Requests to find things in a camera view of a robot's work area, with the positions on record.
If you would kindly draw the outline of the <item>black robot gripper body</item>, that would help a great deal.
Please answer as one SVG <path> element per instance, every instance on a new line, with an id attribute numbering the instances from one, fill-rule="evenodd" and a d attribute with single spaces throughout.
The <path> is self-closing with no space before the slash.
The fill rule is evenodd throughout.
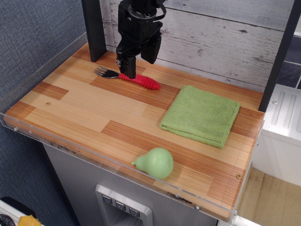
<path id="1" fill-rule="evenodd" d="M 161 35 L 162 15 L 157 16 L 157 9 L 162 9 L 162 2 L 120 2 L 118 7 L 118 32 L 121 41 L 116 49 L 117 57 L 141 55 L 148 41 Z"/>

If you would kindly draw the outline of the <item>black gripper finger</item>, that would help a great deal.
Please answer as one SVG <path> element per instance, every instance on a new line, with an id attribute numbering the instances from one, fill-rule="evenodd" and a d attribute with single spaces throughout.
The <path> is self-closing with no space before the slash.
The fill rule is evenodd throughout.
<path id="1" fill-rule="evenodd" d="M 136 57 L 117 57 L 117 65 L 120 73 L 126 75 L 129 79 L 136 78 Z"/>
<path id="2" fill-rule="evenodd" d="M 141 58 L 154 64 L 161 45 L 161 35 L 153 36 L 141 51 Z"/>

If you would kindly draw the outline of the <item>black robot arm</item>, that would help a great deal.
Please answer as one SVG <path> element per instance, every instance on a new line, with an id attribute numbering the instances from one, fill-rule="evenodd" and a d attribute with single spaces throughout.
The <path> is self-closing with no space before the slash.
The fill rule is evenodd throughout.
<path id="1" fill-rule="evenodd" d="M 122 74 L 136 77 L 136 56 L 150 64 L 155 63 L 166 15 L 163 0 L 123 0 L 118 8 L 118 32 L 121 41 L 116 48 L 116 64 Z"/>

